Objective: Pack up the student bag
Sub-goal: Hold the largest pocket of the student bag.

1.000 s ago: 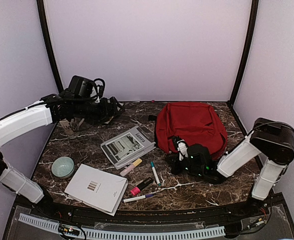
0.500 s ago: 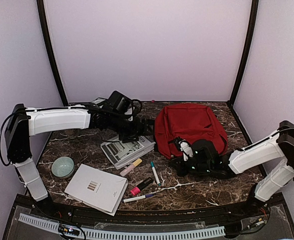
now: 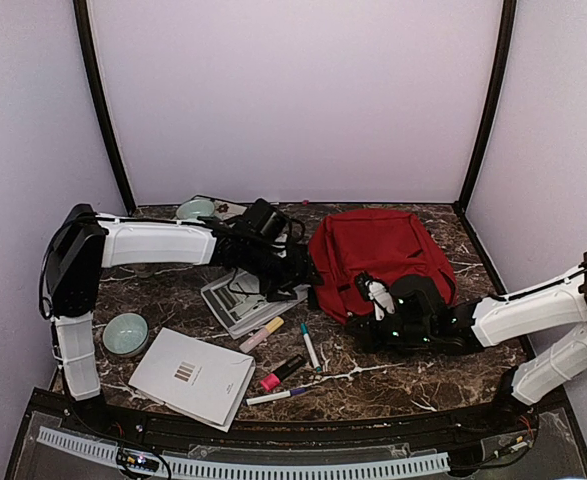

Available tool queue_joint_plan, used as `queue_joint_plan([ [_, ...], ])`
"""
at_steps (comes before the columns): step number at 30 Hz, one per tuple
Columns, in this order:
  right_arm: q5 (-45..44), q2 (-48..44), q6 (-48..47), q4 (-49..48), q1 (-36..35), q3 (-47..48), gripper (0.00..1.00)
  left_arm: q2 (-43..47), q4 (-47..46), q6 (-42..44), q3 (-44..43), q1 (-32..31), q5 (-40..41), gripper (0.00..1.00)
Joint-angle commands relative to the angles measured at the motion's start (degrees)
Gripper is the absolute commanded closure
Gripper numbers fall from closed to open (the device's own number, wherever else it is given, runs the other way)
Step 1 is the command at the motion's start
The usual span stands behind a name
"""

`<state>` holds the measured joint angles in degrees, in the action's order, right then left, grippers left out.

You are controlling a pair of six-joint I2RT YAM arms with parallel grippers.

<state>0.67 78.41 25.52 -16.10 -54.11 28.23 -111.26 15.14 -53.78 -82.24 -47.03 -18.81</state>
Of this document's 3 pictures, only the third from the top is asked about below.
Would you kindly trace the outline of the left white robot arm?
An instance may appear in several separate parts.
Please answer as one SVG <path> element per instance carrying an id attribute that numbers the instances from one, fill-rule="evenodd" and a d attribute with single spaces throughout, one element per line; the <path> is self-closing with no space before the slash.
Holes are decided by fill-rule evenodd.
<path id="1" fill-rule="evenodd" d="M 305 226 L 264 199 L 242 214 L 194 220 L 121 217 L 75 205 L 50 240 L 38 280 L 38 308 L 52 325 L 64 391 L 76 421 L 93 436 L 114 427 L 101 394 L 92 333 L 102 272 L 121 265 L 179 263 L 243 270 L 269 301 L 289 300 L 322 279 L 304 243 Z"/>

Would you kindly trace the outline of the red student backpack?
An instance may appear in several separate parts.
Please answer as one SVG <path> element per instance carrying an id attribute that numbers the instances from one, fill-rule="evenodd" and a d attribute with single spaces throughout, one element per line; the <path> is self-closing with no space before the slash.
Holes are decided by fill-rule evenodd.
<path id="1" fill-rule="evenodd" d="M 323 281 L 314 287 L 319 307 L 342 325 L 351 314 L 373 311 L 355 286 L 364 271 L 388 285 L 407 275 L 429 277 L 447 305 L 457 301 L 448 258 L 412 213 L 369 208 L 329 215 L 308 248 Z"/>

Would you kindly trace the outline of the white notebook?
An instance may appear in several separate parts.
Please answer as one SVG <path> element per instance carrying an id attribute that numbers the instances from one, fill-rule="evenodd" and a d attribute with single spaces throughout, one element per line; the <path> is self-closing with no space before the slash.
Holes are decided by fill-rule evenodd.
<path id="1" fill-rule="evenodd" d="M 177 413 L 228 432 L 255 369 L 250 355 L 164 328 L 129 386 Z"/>

